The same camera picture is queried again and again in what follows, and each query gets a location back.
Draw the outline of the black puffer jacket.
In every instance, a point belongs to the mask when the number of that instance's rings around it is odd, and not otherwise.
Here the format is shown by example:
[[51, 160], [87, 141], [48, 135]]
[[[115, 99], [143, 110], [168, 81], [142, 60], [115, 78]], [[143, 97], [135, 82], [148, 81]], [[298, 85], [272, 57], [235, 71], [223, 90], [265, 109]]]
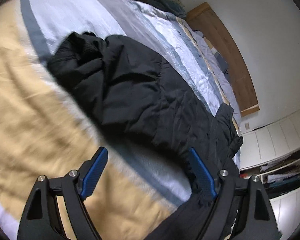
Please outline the black puffer jacket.
[[148, 239], [195, 239], [213, 206], [189, 163], [194, 148], [210, 171], [239, 171], [233, 161], [240, 137], [233, 109], [207, 111], [191, 87], [156, 51], [122, 35], [104, 39], [71, 33], [47, 69], [104, 134], [126, 138], [175, 161], [192, 194]]

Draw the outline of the hanging clothes in wardrobe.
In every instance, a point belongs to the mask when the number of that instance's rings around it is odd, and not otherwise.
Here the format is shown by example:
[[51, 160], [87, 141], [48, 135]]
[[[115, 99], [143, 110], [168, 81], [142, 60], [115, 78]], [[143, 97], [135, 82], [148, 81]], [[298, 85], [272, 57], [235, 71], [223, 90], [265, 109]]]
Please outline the hanging clothes in wardrobe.
[[270, 199], [287, 194], [300, 187], [300, 165], [294, 164], [262, 176]]

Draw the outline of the striped duvet on bed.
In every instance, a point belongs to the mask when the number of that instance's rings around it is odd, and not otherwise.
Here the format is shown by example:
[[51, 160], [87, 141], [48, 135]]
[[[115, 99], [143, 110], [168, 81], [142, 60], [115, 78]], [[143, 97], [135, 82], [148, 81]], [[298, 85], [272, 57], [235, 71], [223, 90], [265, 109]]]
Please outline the striped duvet on bed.
[[10, 0], [0, 7], [0, 229], [16, 239], [40, 174], [58, 177], [100, 146], [109, 159], [86, 207], [104, 239], [143, 239], [191, 194], [183, 171], [131, 142], [106, 140], [46, 70], [71, 33], [119, 34], [160, 53], [206, 109], [241, 116], [206, 42], [182, 19], [133, 0]]

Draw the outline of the white wardrobe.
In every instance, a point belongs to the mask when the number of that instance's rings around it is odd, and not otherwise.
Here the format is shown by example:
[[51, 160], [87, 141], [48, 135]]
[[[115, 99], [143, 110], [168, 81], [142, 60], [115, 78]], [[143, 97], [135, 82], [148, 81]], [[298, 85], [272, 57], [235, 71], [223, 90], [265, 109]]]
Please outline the white wardrobe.
[[[241, 175], [262, 176], [289, 165], [300, 165], [300, 110], [257, 130], [245, 133], [241, 147]], [[300, 224], [300, 187], [270, 199], [282, 239]]]

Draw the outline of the striped pillow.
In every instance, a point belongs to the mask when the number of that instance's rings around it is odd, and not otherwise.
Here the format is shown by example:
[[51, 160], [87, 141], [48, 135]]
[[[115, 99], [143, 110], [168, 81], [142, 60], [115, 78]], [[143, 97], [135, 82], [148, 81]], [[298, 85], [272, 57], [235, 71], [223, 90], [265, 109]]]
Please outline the striped pillow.
[[229, 79], [228, 63], [226, 62], [226, 60], [222, 57], [222, 55], [219, 53], [219, 51], [212, 45], [212, 43], [206, 37], [204, 37], [204, 40], [207, 43], [208, 47], [211, 49], [222, 73], [224, 74], [224, 76], [227, 79]]

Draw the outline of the wooden headboard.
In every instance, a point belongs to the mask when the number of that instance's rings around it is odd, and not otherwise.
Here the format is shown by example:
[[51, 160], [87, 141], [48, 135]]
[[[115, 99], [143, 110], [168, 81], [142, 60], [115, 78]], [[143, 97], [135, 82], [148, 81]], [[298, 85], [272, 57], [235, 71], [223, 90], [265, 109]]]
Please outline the wooden headboard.
[[187, 13], [186, 22], [204, 36], [224, 57], [229, 66], [231, 85], [241, 110], [241, 116], [260, 110], [255, 88], [241, 52], [221, 19], [206, 2]]

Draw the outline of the blue-grey cloth beside bed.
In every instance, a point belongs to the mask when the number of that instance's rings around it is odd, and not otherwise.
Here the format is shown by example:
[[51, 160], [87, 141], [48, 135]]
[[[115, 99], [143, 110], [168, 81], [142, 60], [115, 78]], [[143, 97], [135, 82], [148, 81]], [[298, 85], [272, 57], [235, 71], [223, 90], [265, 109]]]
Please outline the blue-grey cloth beside bed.
[[184, 8], [173, 0], [146, 0], [146, 3], [165, 12], [169, 12], [179, 18], [186, 19]]

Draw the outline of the wall socket plate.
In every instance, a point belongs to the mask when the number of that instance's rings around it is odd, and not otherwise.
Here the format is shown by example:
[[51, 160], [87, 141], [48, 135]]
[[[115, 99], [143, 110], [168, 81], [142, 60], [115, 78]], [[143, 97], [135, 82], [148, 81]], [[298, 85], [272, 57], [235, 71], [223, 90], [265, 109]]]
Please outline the wall socket plate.
[[246, 122], [246, 123], [244, 124], [244, 126], [245, 126], [245, 129], [246, 129], [246, 130], [249, 130], [249, 129], [250, 129], [250, 125], [249, 125], [248, 122]]

